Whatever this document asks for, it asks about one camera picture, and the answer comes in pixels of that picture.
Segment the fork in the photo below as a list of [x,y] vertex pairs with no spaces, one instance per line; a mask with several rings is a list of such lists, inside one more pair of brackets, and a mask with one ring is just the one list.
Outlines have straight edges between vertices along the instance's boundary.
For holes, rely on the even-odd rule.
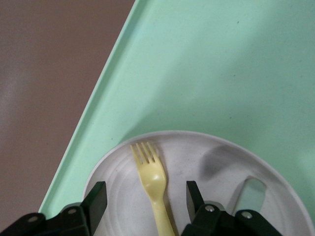
[[136,146],[139,155],[133,146],[130,145],[141,184],[151,201],[158,235],[174,236],[175,234],[163,200],[166,188],[166,175],[162,163],[149,142],[147,142],[149,149],[144,143],[141,143],[141,146],[136,144]]

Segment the white plate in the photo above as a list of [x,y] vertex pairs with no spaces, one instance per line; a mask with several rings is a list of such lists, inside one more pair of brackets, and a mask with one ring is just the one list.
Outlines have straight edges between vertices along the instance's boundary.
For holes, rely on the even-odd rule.
[[150,141],[165,167],[168,209],[181,234],[189,222],[186,181],[195,180],[205,201],[233,211],[244,180],[267,186],[260,213],[284,236],[314,236],[312,221],[292,187],[272,167],[244,148],[202,133],[161,131],[132,138],[108,152],[95,166],[83,198],[97,181],[106,181],[108,206],[95,236],[157,236],[150,201],[143,190],[130,144]]

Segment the green tray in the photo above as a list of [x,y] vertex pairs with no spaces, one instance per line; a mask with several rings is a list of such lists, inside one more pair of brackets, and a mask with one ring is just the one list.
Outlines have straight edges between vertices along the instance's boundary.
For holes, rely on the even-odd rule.
[[40,212],[80,202],[122,141],[191,130],[264,159],[315,222],[314,64],[313,0],[136,1]]

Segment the fork tines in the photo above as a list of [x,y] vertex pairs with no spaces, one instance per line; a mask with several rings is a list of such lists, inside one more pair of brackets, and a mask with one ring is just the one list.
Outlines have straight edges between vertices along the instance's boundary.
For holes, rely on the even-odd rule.
[[158,159],[157,153],[149,142],[136,143],[138,153],[132,145],[130,146],[137,165],[154,163]]

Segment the plastic fork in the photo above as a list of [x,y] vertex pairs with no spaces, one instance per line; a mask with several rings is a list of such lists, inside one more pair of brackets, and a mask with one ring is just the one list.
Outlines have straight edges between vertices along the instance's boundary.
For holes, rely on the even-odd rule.
[[141,143],[141,145],[136,144],[136,146],[139,155],[133,146],[130,145],[141,184],[151,201],[158,235],[174,236],[175,234],[163,200],[166,188],[166,175],[161,161],[149,142],[147,142],[147,147],[144,143]]

